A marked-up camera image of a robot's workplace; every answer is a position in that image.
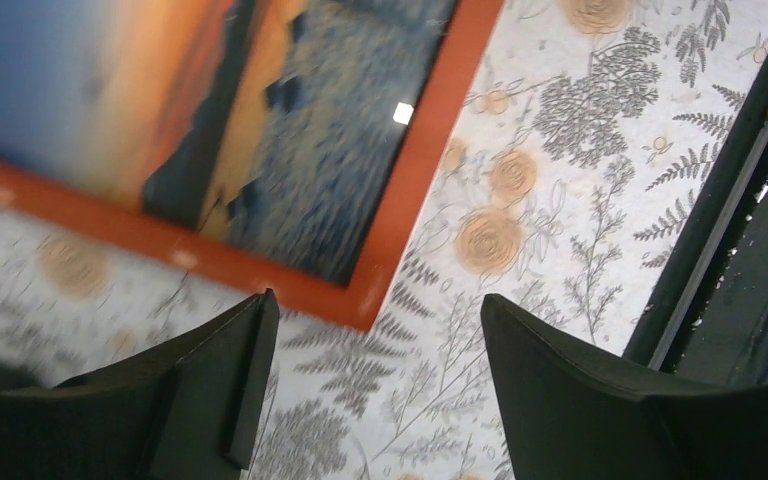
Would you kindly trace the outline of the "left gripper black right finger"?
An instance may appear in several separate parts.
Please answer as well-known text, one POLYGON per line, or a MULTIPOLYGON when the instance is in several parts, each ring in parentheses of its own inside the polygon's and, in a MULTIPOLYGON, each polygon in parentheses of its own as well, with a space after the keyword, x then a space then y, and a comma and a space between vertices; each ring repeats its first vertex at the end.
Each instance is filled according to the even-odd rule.
POLYGON ((519 479, 768 479, 768 384, 649 369, 499 294, 480 319, 519 479))

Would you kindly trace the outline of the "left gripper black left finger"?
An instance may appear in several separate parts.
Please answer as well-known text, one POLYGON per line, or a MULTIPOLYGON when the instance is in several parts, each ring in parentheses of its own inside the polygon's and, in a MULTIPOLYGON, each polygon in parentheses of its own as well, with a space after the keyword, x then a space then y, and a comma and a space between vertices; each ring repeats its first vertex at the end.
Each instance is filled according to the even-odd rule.
POLYGON ((238 479, 275 351, 272 291, 46 387, 0 365, 0 479, 238 479))

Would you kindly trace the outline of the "orange wooden photo frame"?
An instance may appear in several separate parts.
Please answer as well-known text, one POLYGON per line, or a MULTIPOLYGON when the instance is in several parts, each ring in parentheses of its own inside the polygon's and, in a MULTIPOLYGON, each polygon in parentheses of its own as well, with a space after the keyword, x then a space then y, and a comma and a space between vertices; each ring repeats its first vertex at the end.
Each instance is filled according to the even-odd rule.
POLYGON ((79 194, 2 162, 0 207, 245 292, 270 288, 291 309, 367 332, 387 298, 501 8, 499 1, 475 0, 461 1, 455 8, 345 287, 79 194))

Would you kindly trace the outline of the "sunset beach photo print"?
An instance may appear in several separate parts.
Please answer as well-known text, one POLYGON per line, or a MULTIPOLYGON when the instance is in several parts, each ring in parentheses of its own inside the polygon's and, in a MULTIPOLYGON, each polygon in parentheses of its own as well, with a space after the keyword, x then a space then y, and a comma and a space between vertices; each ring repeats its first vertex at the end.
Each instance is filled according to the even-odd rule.
POLYGON ((0 160, 346 284, 452 1, 0 1, 0 160))

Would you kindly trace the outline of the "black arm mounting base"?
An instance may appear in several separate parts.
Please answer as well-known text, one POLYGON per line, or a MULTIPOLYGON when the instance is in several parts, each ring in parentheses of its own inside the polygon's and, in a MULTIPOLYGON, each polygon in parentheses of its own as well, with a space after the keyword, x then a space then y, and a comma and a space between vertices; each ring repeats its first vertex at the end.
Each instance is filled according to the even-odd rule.
POLYGON ((768 383, 768 58, 623 358, 717 385, 768 383))

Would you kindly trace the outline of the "floral table cloth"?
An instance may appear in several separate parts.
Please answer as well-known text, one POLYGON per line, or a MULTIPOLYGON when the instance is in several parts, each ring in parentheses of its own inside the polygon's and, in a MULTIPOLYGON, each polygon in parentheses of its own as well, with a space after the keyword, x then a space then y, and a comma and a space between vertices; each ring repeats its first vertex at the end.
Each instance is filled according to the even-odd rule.
POLYGON ((55 386, 272 291, 238 479, 519 479, 484 297, 625 350, 768 58, 768 1, 499 2, 369 331, 0 207, 0 365, 55 386))

